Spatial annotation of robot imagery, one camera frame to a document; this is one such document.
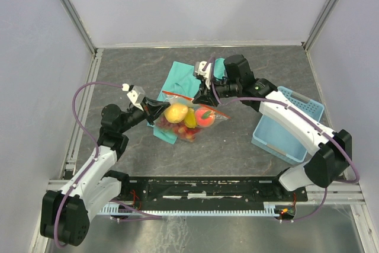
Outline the clear zip top bag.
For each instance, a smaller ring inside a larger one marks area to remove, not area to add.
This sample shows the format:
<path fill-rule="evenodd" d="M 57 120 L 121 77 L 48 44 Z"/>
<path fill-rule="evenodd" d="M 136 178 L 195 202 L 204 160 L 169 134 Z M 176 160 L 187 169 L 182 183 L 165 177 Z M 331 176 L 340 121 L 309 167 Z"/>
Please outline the clear zip top bag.
<path fill-rule="evenodd" d="M 199 134 L 230 118 L 213 107 L 194 104 L 184 95 L 163 91 L 162 98 L 170 106 L 155 120 L 153 134 L 171 144 L 178 139 L 194 142 Z"/>

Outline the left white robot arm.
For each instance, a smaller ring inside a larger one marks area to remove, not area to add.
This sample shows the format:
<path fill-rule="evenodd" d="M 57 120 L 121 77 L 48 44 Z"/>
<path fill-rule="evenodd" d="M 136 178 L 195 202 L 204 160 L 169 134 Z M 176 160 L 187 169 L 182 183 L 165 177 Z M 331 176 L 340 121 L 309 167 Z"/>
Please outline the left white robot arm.
<path fill-rule="evenodd" d="M 144 98 L 139 107 L 126 111 L 109 104 L 101 112 L 101 128 L 95 148 L 83 167 L 59 190 L 49 190 L 42 199 L 40 233 L 58 248 L 80 245 L 95 215 L 113 198 L 131 193 L 129 176 L 111 167 L 121 158 L 129 142 L 125 132 L 146 120 L 153 124 L 169 102 Z"/>

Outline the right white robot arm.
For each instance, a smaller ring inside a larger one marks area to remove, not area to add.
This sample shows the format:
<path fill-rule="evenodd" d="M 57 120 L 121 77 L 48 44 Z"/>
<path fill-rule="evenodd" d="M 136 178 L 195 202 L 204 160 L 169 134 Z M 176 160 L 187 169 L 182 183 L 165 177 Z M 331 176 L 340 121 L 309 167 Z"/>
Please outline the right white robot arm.
<path fill-rule="evenodd" d="M 272 195 L 286 200 L 298 188 L 316 185 L 321 188 L 339 179 L 352 166 L 352 136 L 342 129 L 337 132 L 324 126 L 295 104 L 264 78 L 257 78 L 243 55 L 224 60 L 225 76 L 214 76 L 215 58 L 197 62 L 194 76 L 200 80 L 193 103 L 216 107 L 220 99 L 240 101 L 255 111 L 273 119 L 289 131 L 305 147 L 311 159 L 286 169 L 272 185 Z"/>

